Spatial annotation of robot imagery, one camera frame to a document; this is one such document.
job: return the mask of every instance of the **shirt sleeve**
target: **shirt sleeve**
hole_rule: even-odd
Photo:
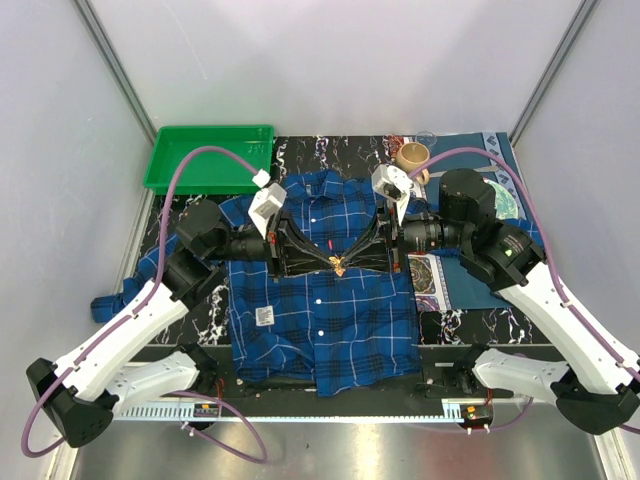
[[[240,225],[251,222],[249,207],[251,206],[252,200],[253,195],[240,195],[220,204],[222,214],[227,218],[232,227],[239,227]]]
[[[415,215],[417,213],[428,211],[429,207],[429,202],[424,198],[411,197],[411,200],[409,200],[409,206],[407,207],[407,213],[409,215]]]
[[[171,255],[178,244],[178,235],[172,233],[167,236],[167,243],[165,245],[165,255]],[[144,284],[147,280],[156,276],[158,271],[158,260],[160,258],[160,248],[154,247],[138,261],[138,270],[136,272],[137,280]]]
[[[540,236],[540,230],[538,230],[538,226],[534,222],[530,222],[522,218],[507,218],[504,220],[504,223],[521,228],[522,230],[527,232],[527,234],[534,242],[536,242],[539,246],[544,247],[544,245],[542,244],[542,237]]]

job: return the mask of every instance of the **metal frame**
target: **metal frame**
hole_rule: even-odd
[[[69,480],[73,474],[78,451],[77,448],[71,448],[67,443],[60,445],[53,454],[43,480]]]
[[[569,26],[564,32],[560,43],[556,47],[556,51],[553,52],[551,60],[547,64],[536,88],[534,88],[531,97],[527,101],[524,110],[520,114],[520,118],[516,122],[513,131],[509,135],[509,141],[511,146],[515,147],[522,137],[525,129],[529,125],[531,118],[536,113],[538,106],[542,103],[549,87],[553,83],[553,80],[558,75],[558,72],[562,68],[565,60],[569,56],[573,45],[580,36],[580,33],[584,30],[587,22],[595,12],[596,7],[600,3],[600,0],[582,0],[582,3],[576,10],[575,15],[571,19]]]
[[[636,473],[619,428],[594,437],[596,450],[610,480],[635,480]]]
[[[123,98],[126,100],[133,116],[136,118],[142,132],[149,141],[150,145],[153,145],[157,130],[151,118],[147,114],[146,109],[140,101],[140,97],[135,91],[131,80],[127,76],[124,67],[122,66],[118,55],[111,45],[106,30],[104,29],[100,19],[98,18],[91,2],[89,0],[71,0],[75,6],[82,22],[84,23],[87,31],[91,35],[100,56],[102,56],[107,68],[111,72],[113,79],[120,88]],[[146,227],[145,220],[149,215],[153,199],[155,195],[153,191],[145,189],[140,198],[140,203],[136,211],[134,223],[131,229],[131,234],[127,241],[125,254],[118,270],[118,276],[116,283],[113,287],[113,291],[119,291],[122,285],[122,281],[133,274],[135,270],[136,260],[138,256],[138,249],[142,242],[144,235],[144,229]]]

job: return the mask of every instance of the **white label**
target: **white label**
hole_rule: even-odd
[[[271,305],[268,307],[256,308],[256,325],[258,327],[268,327],[274,323],[276,322],[273,317],[273,307]]]

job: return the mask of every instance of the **patterned cloth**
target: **patterned cloth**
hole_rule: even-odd
[[[285,179],[287,200],[302,232],[320,249],[340,255],[364,232],[375,212],[370,179],[344,181],[325,170]],[[249,223],[252,197],[221,205],[229,222]],[[412,202],[417,212],[426,208]],[[238,376],[259,382],[272,375],[315,379],[318,394],[420,367],[418,319],[408,272],[348,269],[343,277],[319,272],[275,283],[262,262],[228,262],[230,330]],[[262,325],[256,309],[273,308]]]

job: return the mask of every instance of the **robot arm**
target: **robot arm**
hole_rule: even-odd
[[[76,390],[75,397],[79,400],[93,402],[103,394],[107,385],[113,382],[118,372],[133,356],[147,345],[153,337],[176,320],[184,317],[189,309],[180,300],[171,299],[173,292],[161,284],[158,291],[147,306],[133,318],[124,323],[111,335],[106,337],[78,367],[75,360],[82,351],[93,343],[121,318],[133,315],[132,310],[149,294],[153,288],[153,281],[149,280],[136,298],[116,317],[102,327],[95,335],[78,346],[75,350],[58,358],[55,362],[56,376],[68,368],[74,371],[63,382],[66,388]]]
[[[638,355],[614,338],[564,287],[562,303],[546,257],[522,229],[495,218],[495,192],[473,170],[452,170],[442,176],[438,215],[403,225],[403,253],[459,248],[467,272],[494,294],[525,313],[566,361],[541,362],[478,346],[458,362],[461,385],[474,380],[486,388],[522,393],[556,405],[582,430],[601,434],[631,418],[640,406],[640,384],[622,367],[638,371]],[[574,316],[573,305],[589,325],[623,359],[612,355]]]

